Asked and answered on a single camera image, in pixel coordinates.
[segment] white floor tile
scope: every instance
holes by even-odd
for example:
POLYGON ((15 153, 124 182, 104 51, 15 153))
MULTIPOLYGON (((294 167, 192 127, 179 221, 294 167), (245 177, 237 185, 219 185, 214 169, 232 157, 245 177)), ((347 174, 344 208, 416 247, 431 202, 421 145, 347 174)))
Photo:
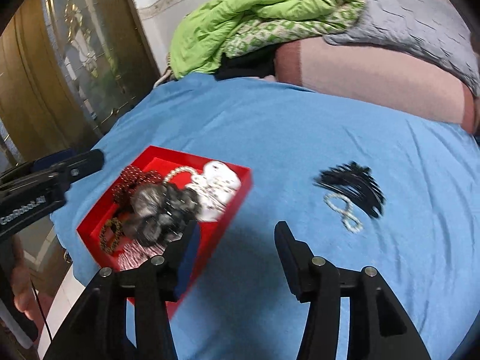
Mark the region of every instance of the white floor tile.
MULTIPOLYGON (((71 306, 62 284, 58 289, 55 299, 53 300, 49 315, 46 317, 46 321, 49 324, 52 337, 55 337, 55 334, 57 333, 60 325, 69 313, 70 309, 71 306)), ((46 327, 44 327, 42 334, 40 335, 40 341, 38 344, 38 356, 40 357, 40 360, 42 360, 45 356, 45 353, 47 352, 49 346, 50 338, 46 327)))
POLYGON ((73 307, 73 305, 85 289, 83 284, 81 284, 77 279, 75 279, 73 266, 70 267, 65 278, 63 279, 62 287, 65 291, 65 294, 67 295, 70 306, 73 307))
POLYGON ((55 236, 56 236, 56 234, 55 234, 55 228, 52 227, 52 230, 50 230, 49 235, 47 235, 47 237, 46 237, 46 240, 47 240, 48 242, 52 242, 53 239, 55 238, 55 236))

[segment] black cloth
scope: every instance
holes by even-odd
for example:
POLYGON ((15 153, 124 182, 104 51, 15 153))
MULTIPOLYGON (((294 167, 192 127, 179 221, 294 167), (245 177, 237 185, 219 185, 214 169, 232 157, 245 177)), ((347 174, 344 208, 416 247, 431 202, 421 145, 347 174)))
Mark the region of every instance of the black cloth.
POLYGON ((229 59, 222 54, 220 68, 214 73, 217 81, 237 77, 260 77, 275 75, 275 52, 280 44, 272 44, 257 51, 229 59))
POLYGON ((0 268, 10 280, 15 267, 14 240, 10 237, 0 243, 0 268))

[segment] green patterned fabric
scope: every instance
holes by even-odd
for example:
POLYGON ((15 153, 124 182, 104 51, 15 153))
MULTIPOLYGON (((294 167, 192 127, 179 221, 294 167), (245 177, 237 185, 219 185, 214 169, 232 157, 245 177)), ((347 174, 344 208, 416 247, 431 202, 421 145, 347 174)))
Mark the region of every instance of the green patterned fabric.
POLYGON ((177 79, 213 73, 222 53, 233 58, 270 44, 340 33, 350 28, 365 0, 212 0, 177 27, 170 67, 177 79))

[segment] bed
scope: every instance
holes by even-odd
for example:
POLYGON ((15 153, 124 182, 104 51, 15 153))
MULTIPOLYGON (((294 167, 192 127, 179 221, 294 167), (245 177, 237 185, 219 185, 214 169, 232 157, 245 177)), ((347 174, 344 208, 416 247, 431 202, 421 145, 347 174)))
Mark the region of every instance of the bed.
MULTIPOLYGON (((180 359, 295 358, 308 306, 284 278, 273 241, 280 220, 336 266, 377 267, 432 359, 449 358, 472 326, 480 310, 480 154, 460 126, 258 79, 192 73, 162 85, 100 140, 104 169, 75 183, 51 216, 84 285, 98 267, 75 228, 149 145, 253 171, 252 191, 171 321, 180 359), (380 220, 355 211, 364 225, 357 235, 313 185, 319 170, 348 161, 369 166, 387 199, 380 220)), ((133 323, 129 332, 133 339, 133 323)))

